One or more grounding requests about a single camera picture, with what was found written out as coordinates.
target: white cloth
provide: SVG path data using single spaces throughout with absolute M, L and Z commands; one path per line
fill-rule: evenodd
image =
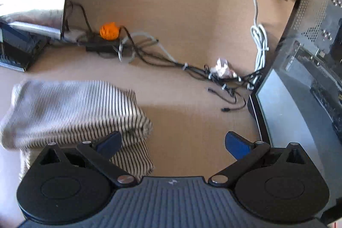
M 22 178 L 47 143 L 70 147 L 112 131 L 121 133 L 122 148 L 111 161 L 138 179 L 149 175 L 154 165 L 145 139 L 152 123 L 136 105 L 134 91 L 104 81 L 31 80 L 13 87 L 0 143 L 20 149 Z

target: black cable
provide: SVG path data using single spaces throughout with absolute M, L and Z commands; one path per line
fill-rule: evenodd
M 89 32 L 90 32 L 90 33 L 93 33 L 93 30 L 92 30 L 91 27 L 90 27 L 90 24 L 89 24 L 89 21 L 88 21 L 88 17 L 87 17 L 87 14 L 86 14 L 86 11 L 85 11 L 83 5 L 80 4 L 80 3 L 77 3 L 77 2 L 73 2 L 73 1 L 69 1 L 68 3 L 71 4 L 71 9 L 72 9 L 72 10 L 71 10 L 71 13 L 73 12 L 74 6 L 78 6 L 78 7 L 81 8 L 82 13 L 83 13 L 83 17 L 84 17 L 85 23 L 86 23 L 86 25 L 87 25 L 87 27 L 88 27 L 88 29 L 89 29 Z
M 208 67 L 208 65 L 205 65 L 204 69 L 200 69 L 194 66 L 189 66 L 189 65 L 185 65 L 179 62 L 175 62 L 175 61 L 171 61 L 170 59 L 166 58 L 165 56 L 161 55 L 160 53 L 155 54 L 155 53 L 148 53 L 144 50 L 142 50 L 141 48 L 137 47 L 136 44 L 134 43 L 129 31 L 127 30 L 126 27 L 121 26 L 120 30 L 124 29 L 129 40 L 131 41 L 132 44 L 132 48 L 134 49 L 134 51 L 136 52 L 136 56 L 142 60 L 144 63 L 150 65 L 150 66 L 158 66 L 158 67 L 177 67 L 177 68 L 182 68 L 184 71 L 187 71 L 187 73 L 197 79 L 197 80 L 202 80 L 202 81 L 212 81 L 213 83 L 215 83 L 216 85 L 220 86 L 223 90 L 225 90 L 232 98 L 234 98 L 234 102 L 227 100 L 226 98 L 222 97 L 221 95 L 219 95 L 215 90 L 213 90 L 212 88 L 209 88 L 208 91 L 211 93 L 216 94 L 218 97 L 220 97 L 222 100 L 230 103 L 230 104 L 236 104 L 237 103 L 237 98 L 236 95 L 238 95 L 244 102 L 244 104 L 240 107 L 224 107 L 221 109 L 221 111 L 227 112 L 227 111 L 236 111 L 236 110 L 240 110 L 242 108 L 244 108 L 247 104 L 245 98 L 238 93 L 236 90 L 238 87 L 229 87 L 227 86 L 227 83 L 229 82 L 241 82 L 242 84 L 245 83 L 250 83 L 250 81 L 257 75 L 260 75 L 261 70 L 255 71 L 254 73 L 251 73 L 249 75 L 245 75 L 243 77 L 236 77 L 236 78 L 218 78 L 215 75 L 210 75 L 210 69 Z M 163 61 L 165 64 L 156 64 L 154 62 L 150 62 L 147 61 L 144 56 L 153 58 L 153 59 L 157 59 L 159 61 Z
M 68 19 L 65 19 L 65 30 L 70 31 Z
M 81 8 L 82 10 L 82 13 L 83 13 L 83 16 L 84 16 L 84 20 L 87 24 L 87 27 L 89 29 L 89 33 L 86 34 L 86 35 L 82 35 L 80 36 L 79 38 L 77 38 L 77 43 L 79 45 L 84 45 L 84 46 L 87 46 L 87 42 L 89 40 L 91 40 L 92 38 L 94 38 L 95 36 L 100 36 L 98 33 L 95 33 L 92 31 L 91 27 L 90 27 L 90 24 L 89 24 L 89 21 L 88 21 L 88 18 L 87 18 L 87 14 L 86 14 L 86 11 L 84 9 L 84 7 L 79 4 L 79 3 L 75 3 L 75 2 L 72 2 L 70 1 L 69 2 L 70 6 L 71 6 L 71 9 L 73 10 L 73 6 L 78 6 Z M 135 43 L 133 41 L 133 38 L 131 36 L 131 34 L 129 33 L 129 31 L 127 30 L 127 28 L 125 26 L 121 26 L 120 29 L 119 29 L 119 34 L 121 33 L 121 31 L 124 30 L 127 37 L 129 38 L 130 40 L 130 44 L 125 44 L 124 45 L 124 48 L 131 48 L 132 51 L 134 51 L 136 53 L 136 56 L 141 60 L 143 61 L 144 63 L 146 63 L 147 65 L 150 65 L 150 66 L 156 66 L 156 67 L 163 67 L 163 68 L 172 68 L 172 67 L 176 67 L 176 68 L 181 68 L 183 71 L 185 71 L 187 74 L 189 74 L 192 78 L 195 78 L 197 80 L 200 80 L 200 81 L 209 81 L 209 82 L 213 82 L 214 84 L 218 85 L 219 87 L 222 88 L 222 90 L 226 91 L 230 97 L 232 97 L 234 99 L 234 102 L 232 101 L 229 101 L 228 99 L 222 97 L 221 95 L 219 95 L 214 89 L 212 88 L 208 88 L 208 91 L 211 92 L 211 93 L 214 93 L 215 95 L 217 95 L 218 97 L 220 97 L 222 100 L 228 102 L 229 104 L 236 104 L 237 103 L 237 98 L 236 98 L 236 95 L 238 95 L 240 98 L 242 98 L 244 104 L 240 107 L 224 107 L 221 109 L 221 111 L 236 111 L 236 110 L 240 110 L 242 108 L 244 108 L 247 104 L 245 98 L 239 93 L 237 92 L 236 90 L 241 87 L 241 86 L 245 86 L 247 84 L 250 84 L 250 85 L 253 85 L 251 83 L 251 81 L 256 77 L 256 76 L 260 76 L 261 75 L 261 71 L 262 69 L 258 70 L 258 71 L 255 71 L 249 75 L 245 75 L 245 76 L 242 76 L 242 77 L 236 77 L 236 78 L 219 78 L 217 77 L 216 75 L 212 75 L 210 73 L 210 68 L 208 65 L 204 65 L 204 68 L 203 69 L 200 69 L 200 68 L 197 68 L 195 66 L 191 66 L 191 65 L 188 65 L 188 64 L 183 64 L 183 63 L 179 63 L 177 61 L 171 61 L 169 58 L 165 57 L 164 55 L 160 54 L 160 53 L 150 53 L 150 52 L 147 52 L 144 50 L 144 48 L 147 48 L 147 47 L 150 47 L 150 46 L 153 46 L 155 44 L 158 44 L 158 41 L 155 42 L 155 41 L 152 41 L 151 43 L 147 43 L 149 41 L 151 41 L 150 39 L 148 40 L 143 40 L 139 43 Z M 79 40 L 81 38 L 83 38 L 83 36 L 87 39 L 85 42 L 79 42 Z M 114 50 L 116 52 L 118 52 L 118 49 L 113 45 L 113 41 L 108 41 L 108 45 L 112 45 Z M 160 63 L 155 63 L 155 62 L 151 62 L 151 61 L 148 61 L 145 59 L 145 57 L 149 57 L 150 59 L 152 60 L 157 60 L 159 62 L 161 62 L 162 64 Z M 234 83 L 236 84 L 237 86 L 235 87 L 230 87 L 228 86 L 228 83 Z

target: cable tie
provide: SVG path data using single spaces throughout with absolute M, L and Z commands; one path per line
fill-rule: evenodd
M 188 67 L 188 63 L 184 63 L 184 66 L 182 67 L 182 70 L 184 71 Z
M 269 51 L 270 48 L 269 47 L 266 47 L 265 49 L 264 48 L 260 48 L 259 46 L 256 47 L 259 51 Z

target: black electronic device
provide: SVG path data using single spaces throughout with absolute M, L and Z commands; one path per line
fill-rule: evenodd
M 0 22 L 0 66 L 26 71 L 48 41 L 43 35 L 18 31 Z
M 120 46 L 120 39 L 116 39 L 113 41 L 108 41 L 103 39 L 100 36 L 94 36 L 93 38 L 89 39 L 85 50 L 86 51 L 93 51 L 97 53 L 118 53 L 118 49 Z
M 228 132 L 238 160 L 209 178 L 143 177 L 109 162 L 119 132 L 100 142 L 60 149 L 49 143 L 17 191 L 26 221 L 19 227 L 229 227 L 325 225 L 315 218 L 329 189 L 298 143 L 250 143 Z

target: metal mesh panel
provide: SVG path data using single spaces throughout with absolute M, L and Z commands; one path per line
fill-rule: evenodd
M 326 7 L 327 0 L 301 0 L 292 25 L 293 30 L 314 42 L 325 18 Z

